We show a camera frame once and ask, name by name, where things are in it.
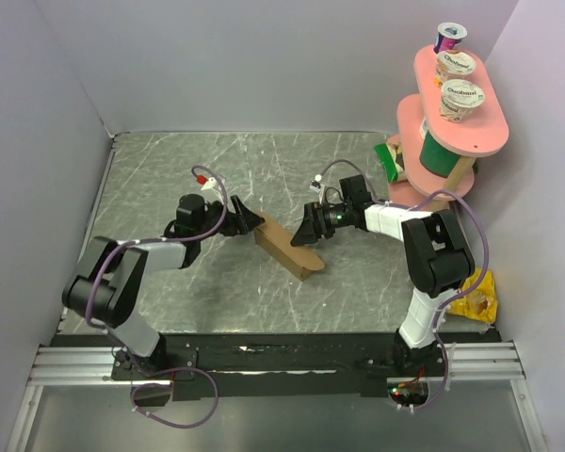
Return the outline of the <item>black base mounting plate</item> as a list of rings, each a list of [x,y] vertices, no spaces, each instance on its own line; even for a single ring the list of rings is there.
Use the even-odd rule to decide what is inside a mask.
[[[395,333],[169,334],[175,401],[219,396],[358,394],[386,397],[393,378],[440,377],[442,352],[401,346]]]

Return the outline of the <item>green snack bag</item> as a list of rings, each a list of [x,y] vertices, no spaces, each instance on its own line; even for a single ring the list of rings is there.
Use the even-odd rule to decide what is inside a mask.
[[[374,147],[387,178],[387,183],[402,182],[407,179],[402,147],[399,143],[388,142]]]

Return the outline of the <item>front Chobani yogurt cup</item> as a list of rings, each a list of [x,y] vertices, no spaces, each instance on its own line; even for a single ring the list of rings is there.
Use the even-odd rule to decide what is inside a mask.
[[[483,89],[463,79],[444,82],[441,94],[440,115],[451,122],[463,121],[485,101]]]

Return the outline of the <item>pink three-tier shelf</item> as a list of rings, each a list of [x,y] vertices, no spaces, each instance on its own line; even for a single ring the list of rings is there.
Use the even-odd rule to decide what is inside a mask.
[[[451,189],[463,196],[473,187],[473,165],[478,158],[498,153],[509,139],[509,126],[494,92],[484,63],[475,58],[476,69],[471,79],[483,89],[485,101],[467,118],[458,123],[443,119],[439,113],[442,94],[434,84],[436,55],[430,44],[419,50],[413,68],[418,92],[402,99],[396,109],[398,134],[389,138],[399,144],[404,156],[407,178],[390,183],[392,202],[416,205],[438,189]],[[448,151],[459,156],[457,166],[446,178],[428,171],[420,162],[424,139],[419,132],[425,121],[432,137]]]

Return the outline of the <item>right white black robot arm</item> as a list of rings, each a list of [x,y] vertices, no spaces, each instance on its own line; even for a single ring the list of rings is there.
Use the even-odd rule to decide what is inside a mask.
[[[333,237],[353,226],[400,241],[404,246],[413,285],[405,319],[395,333],[393,364],[403,375],[413,375],[433,355],[444,303],[459,293],[475,272],[475,260],[449,210],[408,210],[376,203],[362,175],[339,181],[341,201],[324,199],[304,205],[303,219],[290,241],[293,247]]]

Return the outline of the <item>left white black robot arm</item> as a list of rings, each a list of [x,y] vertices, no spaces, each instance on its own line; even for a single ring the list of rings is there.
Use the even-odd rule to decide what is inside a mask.
[[[247,235],[265,223],[236,196],[232,207],[188,194],[180,198],[175,218],[157,238],[128,242],[92,238],[63,289],[63,305],[126,348],[145,378],[158,378],[170,360],[166,338],[136,309],[143,277],[190,267],[206,238]]]

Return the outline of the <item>purple lid yogurt cup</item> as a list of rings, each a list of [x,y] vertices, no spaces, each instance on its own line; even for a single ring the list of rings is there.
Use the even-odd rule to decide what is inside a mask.
[[[457,23],[441,23],[437,28],[437,39],[433,50],[435,54],[452,51],[467,37],[465,26]]]

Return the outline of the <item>middle Chobani yogurt cup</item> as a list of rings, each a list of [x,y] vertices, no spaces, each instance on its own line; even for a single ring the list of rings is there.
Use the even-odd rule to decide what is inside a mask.
[[[442,51],[436,57],[434,82],[440,88],[446,81],[465,79],[476,69],[476,61],[465,52]]]

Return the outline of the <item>green cylindrical can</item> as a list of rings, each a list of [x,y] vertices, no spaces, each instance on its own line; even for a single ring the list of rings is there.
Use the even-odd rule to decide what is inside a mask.
[[[428,130],[428,123],[423,119],[419,132],[423,138],[420,162],[429,172],[447,178],[460,160],[460,156],[441,145]]]

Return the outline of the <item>yellow chip bag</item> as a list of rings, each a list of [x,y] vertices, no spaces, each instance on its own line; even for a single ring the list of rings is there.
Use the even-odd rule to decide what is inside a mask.
[[[475,285],[475,281],[481,274],[478,267],[473,276],[469,277],[461,291],[474,287],[475,290],[466,297],[457,299],[448,308],[450,315],[458,315],[469,318],[471,320],[493,324],[496,320],[498,299],[495,291],[495,281],[493,274],[487,270],[482,282]]]

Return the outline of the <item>brown cardboard box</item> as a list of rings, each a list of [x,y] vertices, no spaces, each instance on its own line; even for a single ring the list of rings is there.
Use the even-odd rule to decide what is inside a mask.
[[[264,222],[254,230],[255,242],[276,262],[301,281],[313,273],[323,271],[324,261],[305,247],[293,247],[293,235],[266,212],[258,215]]]

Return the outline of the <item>chobani yogurt cup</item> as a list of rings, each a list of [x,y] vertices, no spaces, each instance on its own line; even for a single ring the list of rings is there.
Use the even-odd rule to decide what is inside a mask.
[[[463,121],[485,101],[483,89],[463,79],[444,82],[441,94],[440,115],[451,122]]]
[[[436,57],[434,82],[440,88],[446,81],[465,79],[476,69],[476,61],[465,52],[442,51]]]

